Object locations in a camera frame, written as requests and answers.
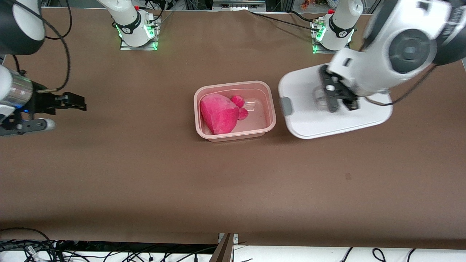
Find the table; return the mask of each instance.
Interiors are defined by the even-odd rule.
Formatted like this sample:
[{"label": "table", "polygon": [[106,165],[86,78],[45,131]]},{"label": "table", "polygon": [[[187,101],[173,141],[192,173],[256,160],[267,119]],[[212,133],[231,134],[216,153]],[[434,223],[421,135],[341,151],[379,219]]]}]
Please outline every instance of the table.
[{"label": "table", "polygon": [[[43,15],[67,29],[66,9]],[[251,245],[466,247],[461,61],[434,71],[384,124],[306,141],[287,131],[277,86],[330,61],[312,54],[307,30],[246,11],[175,12],[159,50],[132,52],[118,49],[111,22],[105,10],[73,9],[64,90],[86,97],[88,111],[58,112],[52,132],[1,139],[2,228],[62,240],[216,243],[235,232]],[[34,81],[62,83],[59,41],[19,59]],[[251,80],[271,87],[275,128],[246,141],[199,137],[194,92]]]}]

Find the wire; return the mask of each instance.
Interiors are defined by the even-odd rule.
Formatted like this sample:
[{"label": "wire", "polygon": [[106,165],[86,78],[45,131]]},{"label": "wire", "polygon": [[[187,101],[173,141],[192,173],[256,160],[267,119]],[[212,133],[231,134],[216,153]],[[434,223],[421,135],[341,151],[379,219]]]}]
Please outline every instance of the wire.
[{"label": "wire", "polygon": [[292,13],[292,14],[295,14],[297,15],[299,18],[303,19],[304,21],[307,21],[307,22],[312,22],[313,19],[307,19],[305,18],[304,16],[302,16],[300,13],[296,12],[296,11],[293,11],[293,10],[290,10],[288,11],[288,13]]},{"label": "wire", "polygon": [[346,261],[346,259],[348,258],[348,255],[350,254],[351,250],[353,250],[353,248],[352,248],[352,247],[351,247],[351,248],[349,248],[349,249],[348,249],[348,251],[346,251],[345,257],[342,259],[342,261],[341,261],[341,262],[345,262],[345,261]]},{"label": "wire", "polygon": [[411,255],[415,250],[415,248],[411,249],[411,251],[408,253],[408,259],[406,259],[406,262],[409,262],[409,259],[411,259]]},{"label": "wire", "polygon": [[11,55],[11,56],[13,57],[14,63],[16,65],[16,72],[19,73],[21,71],[20,70],[20,62],[18,61],[18,58],[16,57],[16,55]]},{"label": "wire", "polygon": [[138,257],[138,255],[141,254],[141,253],[143,253],[144,251],[148,251],[148,250],[150,250],[151,248],[156,247],[156,246],[158,246],[158,245],[160,245],[160,244],[154,244],[154,245],[148,246],[148,247],[146,247],[146,248],[143,248],[143,249],[141,249],[141,250],[138,251],[138,252],[133,252],[133,254],[131,255],[132,257],[128,254],[128,257],[127,257],[125,260],[126,260],[126,261],[131,261],[131,260],[135,259],[136,257]]},{"label": "wire", "polygon": [[[71,28],[73,26],[73,17],[71,16],[71,8],[69,7],[69,2],[68,0],[65,0],[66,2],[66,6],[68,7],[68,14],[69,14],[69,27],[68,27],[68,31],[62,36],[63,38],[65,38],[71,31]],[[48,36],[45,36],[45,38],[47,39],[51,39],[51,40],[59,40],[60,38],[59,37],[48,37]]]},{"label": "wire", "polygon": [[171,15],[172,13],[174,13],[174,11],[170,11],[170,13],[168,14],[168,16],[165,17],[165,18],[160,22],[160,25],[162,25],[162,24],[165,22],[165,20],[167,20],[167,18],[170,17],[170,15]]},{"label": "wire", "polygon": [[[23,228],[23,227],[16,227],[16,228],[4,228],[4,229],[0,229],[0,232],[5,232],[5,231],[9,231],[9,230],[26,230],[26,231],[33,231],[33,232],[36,232],[36,233],[39,233],[41,236],[43,236],[46,240],[47,240],[47,243],[49,244],[49,246],[51,248],[54,248],[53,244],[52,244],[52,241],[50,240],[50,238],[45,235],[42,231],[39,231],[37,229],[33,229],[33,228]],[[56,261],[56,254],[55,252],[52,252],[52,255],[53,257],[55,258],[55,261]]]},{"label": "wire", "polygon": [[283,9],[283,0],[280,0],[277,5],[271,10],[271,12],[274,12],[275,10],[277,10],[277,7],[281,4],[281,9]]},{"label": "wire", "polygon": [[310,27],[305,27],[305,26],[298,25],[298,24],[293,24],[293,23],[290,23],[290,22],[287,22],[287,21],[283,21],[283,20],[276,19],[276,18],[273,18],[273,17],[270,17],[270,16],[266,16],[266,15],[263,15],[263,14],[258,14],[258,13],[254,13],[254,12],[250,12],[250,13],[258,15],[258,16],[262,16],[262,17],[265,17],[265,18],[268,18],[268,19],[272,19],[272,20],[275,20],[275,21],[278,21],[278,22],[282,22],[282,23],[285,23],[285,24],[289,24],[289,25],[292,25],[292,26],[295,26],[295,27],[309,29],[309,30],[312,30],[312,31],[319,31],[317,28],[310,28]]},{"label": "wire", "polygon": [[30,12],[31,14],[33,14],[35,17],[39,18],[40,20],[42,20],[42,22],[44,22],[59,38],[60,40],[62,41],[62,44],[63,44],[63,47],[65,48],[65,53],[66,53],[66,77],[65,77],[65,81],[63,82],[63,84],[59,87],[59,88],[56,88],[56,89],[45,89],[45,90],[39,90],[37,91],[37,93],[52,93],[52,92],[57,92],[59,90],[62,90],[66,84],[68,83],[68,80],[69,80],[69,74],[70,74],[70,71],[71,71],[71,61],[70,61],[70,56],[69,56],[69,50],[68,50],[68,45],[66,44],[65,40],[63,39],[63,36],[60,34],[60,32],[57,31],[57,29],[55,29],[55,27],[53,27],[47,20],[45,20],[44,18],[42,18],[42,16],[40,16],[39,14],[37,14],[36,12],[34,12],[33,10],[31,10],[30,8],[28,8],[27,6],[25,6],[24,4],[18,2],[17,0],[3,0],[4,2],[9,2],[11,4],[16,4],[20,7],[22,7],[23,9],[25,9],[26,11]]},{"label": "wire", "polygon": [[387,105],[394,105],[401,100],[405,99],[408,95],[410,95],[419,85],[422,84],[422,82],[432,73],[435,69],[437,68],[437,65],[432,66],[429,68],[429,70],[419,79],[406,93],[404,93],[402,96],[400,96],[398,99],[393,100],[391,103],[382,103],[379,101],[374,101],[368,97],[364,97],[369,103],[380,105],[380,106],[387,106]]},{"label": "wire", "polygon": [[159,19],[160,17],[162,17],[163,13],[164,13],[164,10],[162,9],[162,11],[160,11],[158,16],[156,16],[154,19],[150,20],[149,23],[152,23],[152,22],[156,21],[157,19]]},{"label": "wire", "polygon": [[146,1],[146,3],[149,3],[149,4],[151,5],[152,9],[155,10],[155,7],[154,7],[154,5],[152,4],[152,1]]},{"label": "wire", "polygon": [[201,250],[196,251],[196,252],[192,252],[191,254],[184,256],[183,258],[181,258],[180,260],[177,260],[176,262],[180,262],[180,261],[184,260],[184,259],[187,258],[187,257],[190,257],[190,256],[192,256],[192,255],[201,253],[201,252],[203,252],[203,251],[206,251],[206,250],[209,250],[209,249],[212,249],[212,248],[217,248],[217,246],[215,246],[215,247],[209,247],[209,248],[205,248],[205,249],[201,249]]},{"label": "wire", "polygon": [[[379,258],[377,255],[376,255],[376,251],[380,252],[380,254],[382,255],[382,258]],[[372,249],[372,255],[377,259],[379,260],[380,262],[387,262],[385,260],[385,255],[384,253],[379,249],[379,248],[373,248]]]}]

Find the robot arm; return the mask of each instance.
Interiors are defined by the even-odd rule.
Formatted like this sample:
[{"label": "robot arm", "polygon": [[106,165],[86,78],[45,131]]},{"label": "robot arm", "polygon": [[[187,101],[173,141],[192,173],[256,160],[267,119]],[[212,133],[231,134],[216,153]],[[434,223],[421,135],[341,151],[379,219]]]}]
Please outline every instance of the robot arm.
[{"label": "robot arm", "polygon": [[[24,9],[16,2],[30,10]],[[38,0],[0,0],[0,53],[30,55],[42,46],[45,28],[41,19]],[[21,135],[54,128],[50,119],[34,119],[35,113],[55,115],[56,109],[87,109],[84,97],[65,92],[63,95],[41,93],[47,88],[29,80],[24,73],[0,65],[0,136]],[[21,113],[29,114],[23,120]]]},{"label": "robot arm", "polygon": [[337,51],[346,46],[354,33],[354,26],[363,13],[361,0],[340,0],[334,14],[323,17],[324,27],[317,37],[326,49]]},{"label": "robot arm", "polygon": [[[98,1],[110,12],[122,40],[129,46],[142,46],[154,38],[153,14],[137,10],[131,0]],[[42,20],[31,11],[41,14],[39,0],[0,0],[0,35],[8,36],[0,38],[0,53],[30,55],[40,49],[45,28]],[[55,115],[56,109],[87,109],[84,97],[69,92],[56,95],[46,89],[23,74],[0,65],[0,136],[54,128],[50,119],[34,119],[35,113]],[[29,114],[29,120],[22,119],[22,112]]]},{"label": "robot arm", "polygon": [[131,0],[97,0],[110,12],[122,40],[129,46],[140,47],[155,37],[154,15],[136,10]]},{"label": "robot arm", "polygon": [[324,87],[332,86],[324,90],[329,110],[338,109],[331,96],[354,110],[357,97],[387,92],[432,62],[443,65],[465,57],[465,10],[462,0],[386,1],[364,33],[362,51],[341,49],[321,70]]}]

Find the pink plush toy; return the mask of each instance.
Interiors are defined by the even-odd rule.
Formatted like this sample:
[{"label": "pink plush toy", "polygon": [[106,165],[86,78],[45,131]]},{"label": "pink plush toy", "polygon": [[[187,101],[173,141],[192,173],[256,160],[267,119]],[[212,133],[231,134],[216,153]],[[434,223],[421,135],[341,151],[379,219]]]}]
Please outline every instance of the pink plush toy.
[{"label": "pink plush toy", "polygon": [[248,116],[243,105],[244,99],[240,96],[233,96],[230,100],[219,94],[207,95],[200,102],[202,118],[214,135],[230,133],[237,120]]}]

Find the plastic container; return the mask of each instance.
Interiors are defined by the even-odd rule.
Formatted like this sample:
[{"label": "plastic container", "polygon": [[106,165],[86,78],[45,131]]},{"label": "plastic container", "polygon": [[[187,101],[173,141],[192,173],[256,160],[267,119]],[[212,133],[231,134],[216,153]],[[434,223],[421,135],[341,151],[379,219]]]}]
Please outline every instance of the plastic container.
[{"label": "plastic container", "polygon": [[[199,104],[204,96],[214,93],[228,98],[240,95],[245,100],[243,108],[249,115],[244,120],[238,120],[231,133],[214,135],[204,123]],[[277,122],[272,93],[269,86],[261,81],[211,85],[199,89],[194,95],[194,116],[198,134],[211,142],[260,137],[272,130]]]}]

